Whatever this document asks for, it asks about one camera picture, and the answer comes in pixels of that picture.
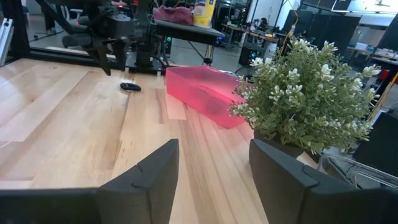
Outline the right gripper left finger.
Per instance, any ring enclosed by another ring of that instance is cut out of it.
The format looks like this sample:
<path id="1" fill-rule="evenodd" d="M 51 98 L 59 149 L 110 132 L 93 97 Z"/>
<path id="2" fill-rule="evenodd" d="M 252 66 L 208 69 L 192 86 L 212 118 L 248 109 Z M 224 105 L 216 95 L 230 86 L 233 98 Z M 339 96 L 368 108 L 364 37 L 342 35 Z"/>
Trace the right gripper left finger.
<path id="1" fill-rule="evenodd" d="M 98 190 L 101 223 L 168 224 L 178 182 L 179 144 L 170 139 Z"/>

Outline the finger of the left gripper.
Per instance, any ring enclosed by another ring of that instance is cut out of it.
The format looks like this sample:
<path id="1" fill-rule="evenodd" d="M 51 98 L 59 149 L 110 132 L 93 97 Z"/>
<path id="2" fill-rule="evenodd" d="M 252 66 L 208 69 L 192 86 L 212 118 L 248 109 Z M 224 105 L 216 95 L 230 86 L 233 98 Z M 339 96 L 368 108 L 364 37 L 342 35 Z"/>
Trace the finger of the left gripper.
<path id="1" fill-rule="evenodd" d="M 120 70 L 125 70 L 126 67 L 126 47 L 127 43 L 121 39 L 117 39 L 112 43 L 113 54 Z"/>
<path id="2" fill-rule="evenodd" d="M 91 43 L 85 46 L 85 51 L 97 62 L 107 76 L 111 76 L 111 68 L 106 56 L 106 46 L 102 41 L 92 39 Z"/>

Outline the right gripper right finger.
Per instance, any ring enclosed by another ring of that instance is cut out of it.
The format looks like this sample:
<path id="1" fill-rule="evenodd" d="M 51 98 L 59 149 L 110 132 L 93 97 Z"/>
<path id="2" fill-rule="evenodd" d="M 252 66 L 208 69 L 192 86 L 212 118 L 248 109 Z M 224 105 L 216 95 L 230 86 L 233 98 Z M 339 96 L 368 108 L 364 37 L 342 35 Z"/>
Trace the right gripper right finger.
<path id="1" fill-rule="evenodd" d="M 258 139 L 250 142 L 249 164 L 268 222 L 300 223 L 306 194 L 318 185 L 305 164 Z"/>

